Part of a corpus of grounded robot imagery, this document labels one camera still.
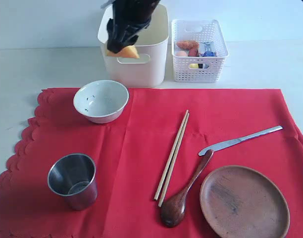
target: plate rim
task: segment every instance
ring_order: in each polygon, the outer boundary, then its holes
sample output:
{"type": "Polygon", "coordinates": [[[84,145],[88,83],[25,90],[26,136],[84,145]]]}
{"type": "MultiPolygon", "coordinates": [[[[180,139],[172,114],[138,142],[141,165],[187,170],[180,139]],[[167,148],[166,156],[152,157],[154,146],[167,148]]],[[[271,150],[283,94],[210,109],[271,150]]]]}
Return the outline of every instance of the plate rim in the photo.
{"type": "Polygon", "coordinates": [[[285,208],[286,208],[286,211],[287,211],[287,223],[286,223],[286,226],[285,226],[285,230],[283,232],[283,234],[279,237],[279,238],[284,238],[286,237],[287,233],[288,233],[288,230],[289,230],[289,226],[290,226],[290,211],[289,211],[289,207],[288,207],[288,203],[284,197],[284,195],[282,194],[282,192],[280,191],[280,189],[277,187],[277,185],[271,181],[267,176],[263,175],[262,173],[252,169],[252,168],[249,168],[249,167],[246,167],[246,166],[241,166],[241,165],[225,165],[225,166],[222,166],[222,167],[219,167],[213,171],[211,171],[203,180],[202,184],[201,184],[201,189],[200,189],[200,194],[199,194],[199,202],[200,202],[200,206],[201,206],[201,210],[202,210],[202,213],[204,215],[204,218],[205,220],[207,221],[207,223],[210,225],[210,227],[214,230],[215,233],[217,233],[221,238],[226,238],[225,236],[223,236],[224,234],[221,234],[219,233],[218,231],[216,231],[210,224],[209,220],[207,219],[206,215],[205,215],[205,212],[203,211],[203,205],[201,203],[201,195],[202,195],[202,192],[203,192],[203,188],[204,188],[204,185],[205,183],[209,180],[209,178],[212,176],[212,174],[220,171],[220,170],[223,170],[223,169],[226,169],[226,168],[241,168],[241,169],[246,169],[246,170],[249,170],[249,171],[252,171],[260,176],[262,176],[263,178],[265,178],[267,181],[269,181],[276,189],[277,191],[279,192],[281,198],[283,199],[284,201],[284,204],[285,204],[285,208]]]}

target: spoon handle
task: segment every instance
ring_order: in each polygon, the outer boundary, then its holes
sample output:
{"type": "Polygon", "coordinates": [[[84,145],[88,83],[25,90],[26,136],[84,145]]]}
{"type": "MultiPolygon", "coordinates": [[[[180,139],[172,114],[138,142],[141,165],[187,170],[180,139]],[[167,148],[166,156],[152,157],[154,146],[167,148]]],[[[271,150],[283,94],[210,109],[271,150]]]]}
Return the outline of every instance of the spoon handle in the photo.
{"type": "Polygon", "coordinates": [[[201,161],[194,172],[192,178],[190,179],[188,185],[186,186],[187,191],[190,189],[190,187],[193,185],[193,183],[196,181],[198,176],[201,174],[202,170],[206,167],[209,160],[212,158],[213,150],[207,150],[207,152],[202,156],[201,161]]]}

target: white wall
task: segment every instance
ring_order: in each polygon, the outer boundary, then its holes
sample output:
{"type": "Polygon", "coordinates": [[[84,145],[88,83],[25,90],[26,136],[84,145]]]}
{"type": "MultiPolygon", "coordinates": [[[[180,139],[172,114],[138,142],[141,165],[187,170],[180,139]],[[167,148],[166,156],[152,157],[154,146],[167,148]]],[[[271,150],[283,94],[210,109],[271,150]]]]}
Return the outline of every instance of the white wall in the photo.
{"type": "MultiPolygon", "coordinates": [[[[0,49],[98,46],[105,0],[0,0],[0,49]]],[[[226,41],[303,39],[301,0],[162,0],[169,18],[215,18],[226,41]]]]}

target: red tablecloth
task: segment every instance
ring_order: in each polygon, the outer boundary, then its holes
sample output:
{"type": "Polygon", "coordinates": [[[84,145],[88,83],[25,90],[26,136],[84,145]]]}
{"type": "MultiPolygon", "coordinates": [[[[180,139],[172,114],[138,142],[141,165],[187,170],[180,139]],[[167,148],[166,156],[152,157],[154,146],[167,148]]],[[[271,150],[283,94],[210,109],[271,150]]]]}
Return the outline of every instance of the red tablecloth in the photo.
{"type": "Polygon", "coordinates": [[[131,89],[123,114],[105,125],[74,110],[76,91],[39,95],[36,117],[0,176],[0,237],[215,238],[201,212],[200,185],[218,167],[243,165],[275,182],[290,209],[287,237],[303,238],[303,136],[280,90],[131,89]],[[186,109],[190,118],[167,198],[186,184],[202,148],[276,125],[284,129],[216,152],[190,190],[185,219],[169,229],[152,198],[186,109]],[[84,211],[70,210],[47,186],[51,165],[73,152],[97,165],[99,196],[84,211]]]}

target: wooden spoon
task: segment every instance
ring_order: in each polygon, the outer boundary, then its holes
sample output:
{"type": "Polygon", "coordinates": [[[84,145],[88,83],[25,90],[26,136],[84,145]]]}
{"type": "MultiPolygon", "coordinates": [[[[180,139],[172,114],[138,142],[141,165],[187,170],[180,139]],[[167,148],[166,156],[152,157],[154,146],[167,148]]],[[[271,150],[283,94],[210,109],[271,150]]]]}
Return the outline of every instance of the wooden spoon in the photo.
{"type": "Polygon", "coordinates": [[[175,227],[184,218],[188,191],[208,164],[212,155],[213,150],[208,150],[205,155],[202,156],[201,161],[187,186],[165,201],[161,206],[160,218],[167,227],[175,227]]]}

